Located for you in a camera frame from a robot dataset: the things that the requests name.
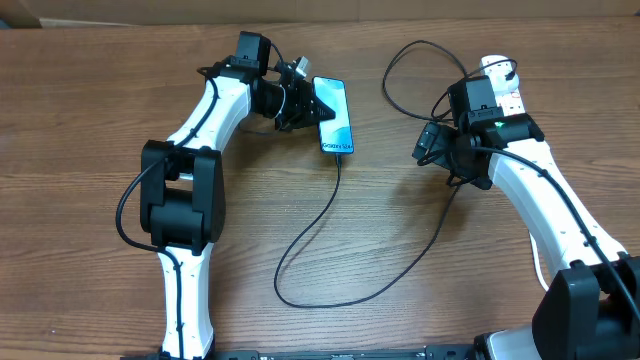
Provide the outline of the black Samsung Galaxy smartphone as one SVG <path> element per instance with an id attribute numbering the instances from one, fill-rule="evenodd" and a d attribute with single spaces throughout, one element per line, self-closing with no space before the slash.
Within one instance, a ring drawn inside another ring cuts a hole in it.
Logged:
<path id="1" fill-rule="evenodd" d="M 320 148 L 324 153 L 353 154 L 355 146 L 352 136 L 347 92 L 342 80 L 313 78 L 314 94 L 334 115 L 318 124 Z"/>

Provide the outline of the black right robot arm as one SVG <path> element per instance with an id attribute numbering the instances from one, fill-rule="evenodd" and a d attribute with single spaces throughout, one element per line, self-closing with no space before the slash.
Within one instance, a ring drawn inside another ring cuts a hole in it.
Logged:
<path id="1" fill-rule="evenodd" d="M 537 241 L 552 282 L 529 324 L 476 337 L 472 359 L 636 359 L 639 259 L 589 213 L 525 112 L 504 113 L 489 76 L 447 90 L 450 126 L 429 123 L 413 153 L 447 183 L 499 188 Z"/>

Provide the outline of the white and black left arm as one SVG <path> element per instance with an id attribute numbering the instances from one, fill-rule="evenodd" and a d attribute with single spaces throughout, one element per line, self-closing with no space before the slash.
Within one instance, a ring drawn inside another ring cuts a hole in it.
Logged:
<path id="1" fill-rule="evenodd" d="M 226 217 L 222 153 L 236 128 L 251 114 L 285 132 L 336 116 L 306 79 L 310 61 L 271 65 L 276 49 L 259 33 L 241 32 L 234 54 L 198 68 L 204 93 L 181 128 L 143 147 L 140 223 L 161 261 L 166 305 L 158 359 L 207 359 L 213 352 L 210 263 Z"/>

